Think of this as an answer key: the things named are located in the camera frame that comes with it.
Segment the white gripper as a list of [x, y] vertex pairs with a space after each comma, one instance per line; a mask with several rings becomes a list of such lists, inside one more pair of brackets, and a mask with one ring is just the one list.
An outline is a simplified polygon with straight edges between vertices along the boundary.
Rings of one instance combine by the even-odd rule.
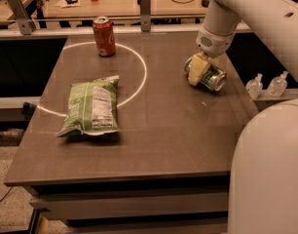
[[210, 67], [210, 63], [220, 66], [218, 57], [229, 49], [233, 39], [233, 34], [215, 35], [207, 31], [203, 25], [201, 26], [196, 39], [196, 44], [201, 52], [192, 56], [188, 72], [188, 81], [191, 85], [196, 86], [201, 81], [203, 74]]

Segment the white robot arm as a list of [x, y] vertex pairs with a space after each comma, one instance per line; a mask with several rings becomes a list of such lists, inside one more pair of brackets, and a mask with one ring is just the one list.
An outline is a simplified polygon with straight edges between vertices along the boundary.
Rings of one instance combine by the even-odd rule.
[[[269, 83], [280, 97], [298, 83], [298, 4], [291, 0], [210, 0], [185, 70], [191, 85], [220, 88], [215, 58], [244, 21], [285, 70]], [[228, 234], [298, 234], [298, 98], [266, 108], [243, 129], [230, 171]]]

